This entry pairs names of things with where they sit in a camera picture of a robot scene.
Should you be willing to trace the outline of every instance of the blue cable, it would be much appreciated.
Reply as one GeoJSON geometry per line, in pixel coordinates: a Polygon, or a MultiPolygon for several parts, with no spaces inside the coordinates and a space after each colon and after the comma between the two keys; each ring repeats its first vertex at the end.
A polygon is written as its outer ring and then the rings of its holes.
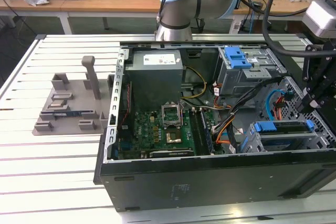
{"type": "Polygon", "coordinates": [[[253,27],[253,21],[254,21],[254,11],[252,10],[252,16],[251,16],[251,24],[250,24],[250,32],[249,32],[249,34],[251,33],[251,31],[252,31],[252,27],[253,27]]]}
{"type": "Polygon", "coordinates": [[[271,99],[272,95],[276,92],[280,92],[281,94],[285,94],[284,91],[280,90],[280,89],[274,89],[272,92],[270,92],[266,98],[266,112],[268,114],[268,117],[271,121],[274,121],[274,117],[271,114],[271,110],[269,108],[269,100],[271,99]]]}

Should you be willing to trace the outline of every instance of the white paper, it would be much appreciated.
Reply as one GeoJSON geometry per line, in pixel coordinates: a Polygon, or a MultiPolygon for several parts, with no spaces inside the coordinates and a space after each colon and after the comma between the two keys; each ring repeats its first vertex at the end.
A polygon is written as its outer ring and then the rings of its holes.
{"type": "Polygon", "coordinates": [[[25,2],[27,2],[29,5],[45,5],[45,4],[49,4],[48,0],[24,0],[25,2]]]}
{"type": "Polygon", "coordinates": [[[174,65],[175,56],[174,54],[167,55],[144,55],[143,56],[144,65],[174,65]]]}

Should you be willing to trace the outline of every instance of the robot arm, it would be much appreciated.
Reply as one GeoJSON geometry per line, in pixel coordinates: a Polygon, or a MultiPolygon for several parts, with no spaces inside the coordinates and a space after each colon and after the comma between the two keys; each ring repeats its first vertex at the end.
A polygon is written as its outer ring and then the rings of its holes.
{"type": "Polygon", "coordinates": [[[224,18],[233,12],[236,3],[237,0],[166,0],[159,13],[155,40],[192,40],[193,18],[224,18]]]}

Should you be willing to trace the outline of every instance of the wooden desk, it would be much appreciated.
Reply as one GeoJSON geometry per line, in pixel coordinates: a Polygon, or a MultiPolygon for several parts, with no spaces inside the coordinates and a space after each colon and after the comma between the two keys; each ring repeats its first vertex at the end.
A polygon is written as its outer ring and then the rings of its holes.
{"type": "Polygon", "coordinates": [[[145,12],[157,13],[160,0],[65,0],[66,12],[145,12]]]}
{"type": "MultiPolygon", "coordinates": [[[[156,17],[160,0],[50,0],[50,4],[33,7],[23,0],[6,0],[21,16],[56,16],[60,18],[65,34],[72,34],[69,17],[102,17],[108,29],[106,17],[156,17]]],[[[309,2],[291,3],[288,0],[274,0],[273,13],[290,13],[309,6],[309,2]]],[[[240,5],[227,17],[233,19],[230,33],[237,33],[238,24],[248,13],[248,7],[240,5]]],[[[0,0],[0,16],[13,16],[13,12],[0,0]]],[[[302,16],[269,17],[270,20],[301,20],[302,16]]]]}

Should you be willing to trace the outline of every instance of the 3d-printed part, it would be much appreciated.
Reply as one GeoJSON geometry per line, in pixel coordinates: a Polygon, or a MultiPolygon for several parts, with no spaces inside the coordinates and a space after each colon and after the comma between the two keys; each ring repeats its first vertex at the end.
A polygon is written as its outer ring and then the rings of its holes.
{"type": "Polygon", "coordinates": [[[56,101],[56,100],[72,100],[74,98],[74,96],[72,95],[72,93],[58,93],[58,94],[53,94],[51,99],[53,101],[56,101]]]}
{"type": "Polygon", "coordinates": [[[94,130],[96,128],[93,120],[79,120],[78,126],[82,131],[94,130]]]}
{"type": "Polygon", "coordinates": [[[55,120],[55,116],[53,115],[53,113],[40,113],[40,118],[43,120],[43,121],[50,121],[50,120],[55,120]]]}
{"type": "Polygon", "coordinates": [[[96,111],[82,112],[83,119],[96,119],[98,117],[96,111]]]}
{"type": "Polygon", "coordinates": [[[104,113],[101,112],[100,116],[99,116],[99,121],[100,121],[101,127],[106,128],[109,120],[107,118],[105,118],[104,113]]]}
{"type": "Polygon", "coordinates": [[[53,101],[50,105],[49,105],[49,108],[60,108],[66,104],[66,101],[65,100],[56,100],[56,101],[53,101]]]}
{"type": "Polygon", "coordinates": [[[52,126],[53,125],[51,124],[50,121],[40,121],[40,122],[35,123],[34,128],[37,131],[51,131],[53,128],[52,126]]]}
{"type": "Polygon", "coordinates": [[[99,90],[99,82],[98,82],[95,69],[93,68],[93,65],[95,64],[94,60],[95,60],[94,56],[84,56],[82,59],[82,65],[86,67],[86,70],[88,72],[94,98],[96,100],[100,100],[101,96],[100,96],[100,90],[99,90]]]}
{"type": "Polygon", "coordinates": [[[66,90],[65,84],[68,84],[69,80],[65,73],[56,73],[51,82],[55,90],[66,90]]]}
{"type": "Polygon", "coordinates": [[[60,106],[60,107],[53,107],[53,106],[50,106],[50,105],[48,105],[48,108],[46,108],[45,110],[47,110],[47,111],[55,111],[55,110],[57,110],[57,111],[64,111],[64,110],[70,110],[70,107],[69,107],[69,105],[63,105],[63,106],[60,106]]]}
{"type": "Polygon", "coordinates": [[[225,47],[225,56],[231,63],[232,68],[251,68],[252,65],[246,60],[245,54],[239,47],[225,47]]]}
{"type": "Polygon", "coordinates": [[[34,135],[66,135],[66,134],[101,134],[107,127],[111,96],[108,80],[100,80],[101,99],[96,100],[91,90],[85,89],[82,80],[70,80],[65,84],[68,92],[52,89],[38,122],[50,121],[52,131],[33,130],[34,135]],[[49,107],[53,102],[59,102],[60,98],[67,104],[63,107],[49,107]],[[79,120],[93,120],[95,127],[86,127],[90,130],[82,130],[79,120]]]}

